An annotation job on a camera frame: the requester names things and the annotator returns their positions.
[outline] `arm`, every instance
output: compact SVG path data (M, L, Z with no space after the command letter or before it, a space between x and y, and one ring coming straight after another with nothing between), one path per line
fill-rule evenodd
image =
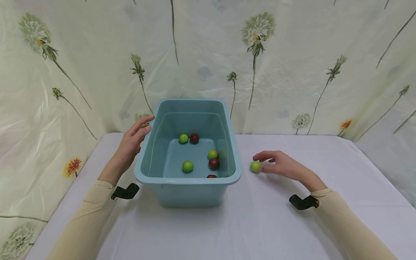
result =
M396 260L393 253L362 223L341 196L331 189L311 193L319 206L316 213L344 248L350 259Z
M100 177L90 188L77 213L65 228L47 260L92 260L94 248L105 223L116 205L111 199L123 173L131 166L140 151L140 143L150 131L145 123L149 116L138 120L123 136L116 153L109 160Z
M281 151L263 151L253 156L263 165L262 172L274 173L302 183L319 200L316 213L340 242L352 260L397 260L381 240L362 223L341 196L328 189L313 171Z
M95 244L116 205L110 198L115 188L105 181L95 182L47 260L93 259Z

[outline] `curtain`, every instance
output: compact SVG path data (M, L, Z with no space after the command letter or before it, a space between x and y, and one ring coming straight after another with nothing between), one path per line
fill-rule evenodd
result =
M0 0L0 260L25 257L105 133L166 97L223 99L236 134L350 139L415 205L415 14L412 0Z

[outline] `white tablecloth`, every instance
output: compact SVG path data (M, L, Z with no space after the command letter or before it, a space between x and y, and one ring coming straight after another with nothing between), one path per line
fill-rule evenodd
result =
M302 185L249 171L252 156L262 150L284 151L311 168L398 259L415 259L416 210L352 142L335 136L235 137L243 173L218 208L163 208L152 191L140 185L134 199L118 200L98 242L97 259L342 259L342 250L314 210L298 211L289 203L293 194L309 195ZM121 138L116 133L102 138L27 260L46 258ZM131 182L136 182L133 167L119 186Z

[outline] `blue plastic tub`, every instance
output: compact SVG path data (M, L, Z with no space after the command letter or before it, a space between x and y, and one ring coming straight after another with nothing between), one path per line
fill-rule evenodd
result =
M163 207L218 206L228 185L241 177L241 166L226 104L217 99L163 99L155 109L152 131L141 144L136 179L151 187ZM199 143L180 144L179 135L199 135ZM217 150L220 168L208 167L208 152ZM182 163L192 161L184 173ZM207 178L215 174L218 178Z

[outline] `black wrist strap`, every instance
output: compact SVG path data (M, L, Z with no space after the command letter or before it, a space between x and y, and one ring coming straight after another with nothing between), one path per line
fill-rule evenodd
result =
M127 189L123 189L122 187L117 187L114 191L113 195L111 195L111 199L115 198L123 198L125 200L131 200L139 191L139 186L137 184L131 183Z
M305 210L310 207L317 208L319 206L319 200L312 197L312 195L307 196L305 199L301 199L295 194L289 198L289 202L298 210Z

